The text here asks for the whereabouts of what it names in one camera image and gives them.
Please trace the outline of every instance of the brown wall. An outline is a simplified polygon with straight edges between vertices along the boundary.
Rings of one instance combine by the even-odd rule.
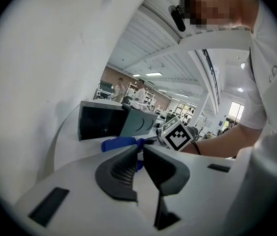
[[[118,78],[122,77],[123,78],[123,86],[126,89],[127,84],[129,82],[135,83],[136,80],[124,75],[123,73],[120,73],[110,67],[105,67],[101,80],[112,83],[113,87],[117,85]],[[154,98],[156,99],[155,106],[157,107],[160,105],[161,109],[166,110],[168,105],[170,104],[171,100],[168,99],[167,97],[163,96],[162,94],[156,92],[155,90],[150,89],[148,86],[145,85],[145,90],[148,90],[149,92],[154,94]]]

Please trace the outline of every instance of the ceiling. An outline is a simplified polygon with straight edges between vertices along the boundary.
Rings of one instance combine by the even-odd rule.
[[[187,52],[177,49],[180,40],[205,32],[231,32],[232,30],[243,31],[246,29],[241,27],[197,30],[186,22],[186,30],[180,32],[168,9],[171,5],[177,5],[178,1],[145,0],[119,38],[108,61],[108,66],[127,75],[140,74],[147,85],[155,89],[166,90],[167,92],[160,93],[168,98],[173,97],[180,99],[183,103],[196,105],[203,92],[207,90],[207,82],[204,83],[203,73],[199,69],[199,66],[203,69],[207,67],[207,61],[201,50],[194,50],[200,60],[196,63]],[[219,93],[224,91],[242,97],[242,93],[237,89],[244,87],[241,63],[247,58],[248,51],[208,49],[208,53],[214,66]],[[152,72],[160,72],[162,76],[149,77],[146,75]],[[179,96],[175,93],[185,94],[189,97]],[[215,104],[213,99],[207,101],[206,113],[214,112],[213,104]]]

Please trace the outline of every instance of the ceiling light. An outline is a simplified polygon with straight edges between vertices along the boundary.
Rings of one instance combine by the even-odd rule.
[[[179,95],[179,96],[184,96],[184,97],[187,97],[187,98],[189,98],[189,96],[187,96],[187,95],[184,95],[184,94],[180,94],[180,93],[176,93],[176,92],[175,92],[175,94],[176,94],[176,95]]]
[[[162,73],[146,73],[147,76],[162,76]]]

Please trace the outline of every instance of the white pillar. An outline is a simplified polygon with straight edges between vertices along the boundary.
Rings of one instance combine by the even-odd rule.
[[[188,126],[195,127],[195,125],[197,124],[197,121],[198,121],[199,117],[201,116],[201,113],[206,105],[207,99],[208,99],[208,92],[204,91],[201,96],[201,99],[197,105],[197,108],[194,111],[193,117],[188,123]]]

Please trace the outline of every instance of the black wristband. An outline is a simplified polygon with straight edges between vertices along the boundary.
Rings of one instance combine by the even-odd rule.
[[[191,141],[191,143],[195,146],[197,153],[198,153],[199,155],[201,155],[201,152],[199,152],[199,148],[198,148],[196,142],[195,142],[195,141]]]

